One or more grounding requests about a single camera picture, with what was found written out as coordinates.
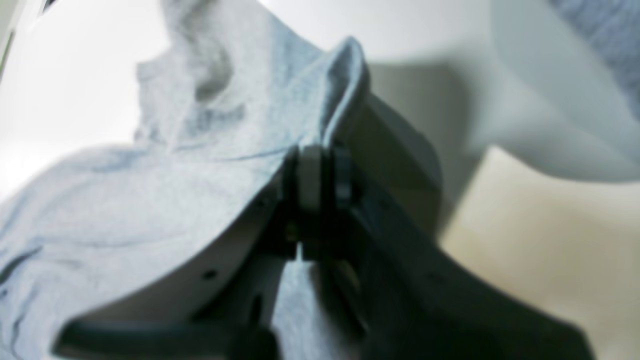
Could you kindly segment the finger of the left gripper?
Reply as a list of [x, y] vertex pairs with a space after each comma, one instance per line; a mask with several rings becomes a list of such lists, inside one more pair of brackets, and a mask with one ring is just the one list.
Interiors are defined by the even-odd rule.
[[361, 360], [593, 360], [576, 326], [480, 280], [409, 219], [347, 148], [329, 158], [338, 219], [325, 267]]
[[293, 229], [298, 150], [206, 248], [162, 278], [74, 317], [53, 353], [71, 360], [279, 360], [271, 330]]

